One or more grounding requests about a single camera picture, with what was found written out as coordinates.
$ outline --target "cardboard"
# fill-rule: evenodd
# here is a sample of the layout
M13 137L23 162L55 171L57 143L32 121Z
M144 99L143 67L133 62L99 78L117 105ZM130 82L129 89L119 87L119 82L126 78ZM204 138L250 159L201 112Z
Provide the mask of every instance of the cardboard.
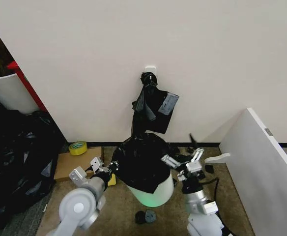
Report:
M84 154L79 156L72 156L69 152L59 154L54 179L57 182L70 180L69 174L73 169L81 166L86 170L90 167L90 161L97 156L103 160L102 147L89 148ZM93 171L87 172L88 177L92 175Z

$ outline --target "yellow tape roll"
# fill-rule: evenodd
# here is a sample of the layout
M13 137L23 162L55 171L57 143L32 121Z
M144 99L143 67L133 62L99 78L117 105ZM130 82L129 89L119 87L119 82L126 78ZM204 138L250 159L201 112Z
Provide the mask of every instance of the yellow tape roll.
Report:
M85 141L78 141L69 146L69 152L73 156L78 156L85 153L87 150L86 142Z

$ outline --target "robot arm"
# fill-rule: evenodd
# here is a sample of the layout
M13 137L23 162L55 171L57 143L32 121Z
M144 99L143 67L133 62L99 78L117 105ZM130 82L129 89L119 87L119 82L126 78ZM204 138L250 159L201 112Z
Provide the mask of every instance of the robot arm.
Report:
M97 219L106 201L103 193L108 187L112 171L103 167L98 157L91 161L91 166L95 174L90 179L86 178L86 172L80 166L69 174L78 188L62 199L59 205L61 223L48 236L71 236L77 227L86 230Z
M185 195L185 206L188 213L187 230L191 236L231 236L227 228L217 216L218 207L215 201L209 201L203 191L204 173L200 158L204 149L197 148L194 153L183 162L168 155L161 159L168 166L177 170L178 180L183 183L182 193Z

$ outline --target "white pot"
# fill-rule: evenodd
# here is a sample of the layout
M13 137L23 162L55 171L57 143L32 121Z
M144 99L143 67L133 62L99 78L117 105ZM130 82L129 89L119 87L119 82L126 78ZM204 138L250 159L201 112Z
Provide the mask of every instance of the white pot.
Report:
M17 74L0 77L0 102L9 110L30 114L39 110Z
M169 177L160 183L154 193L146 193L127 185L135 197L147 207L158 207L166 203L172 196L174 190L173 178L170 172Z

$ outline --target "cable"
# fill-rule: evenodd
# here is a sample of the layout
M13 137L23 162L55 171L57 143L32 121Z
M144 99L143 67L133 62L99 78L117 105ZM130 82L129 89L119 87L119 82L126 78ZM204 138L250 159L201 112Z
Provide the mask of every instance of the cable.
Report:
M214 195L213 195L213 199L215 202L217 202L217 191L218 191L218 184L219 184L219 181L220 179L218 177L212 179L212 180L209 180L209 181L206 181L206 182L200 182L202 185L207 185L207 184L211 184L213 182L216 182L216 185L214 187ZM232 234L233 236L236 236L235 233L233 233L226 225L225 223L223 222L222 218L221 218L221 215L219 214L219 212L217 211L216 212L217 216L219 217L219 219L221 220L222 224L224 225L224 233L225 235L229 235L229 234Z

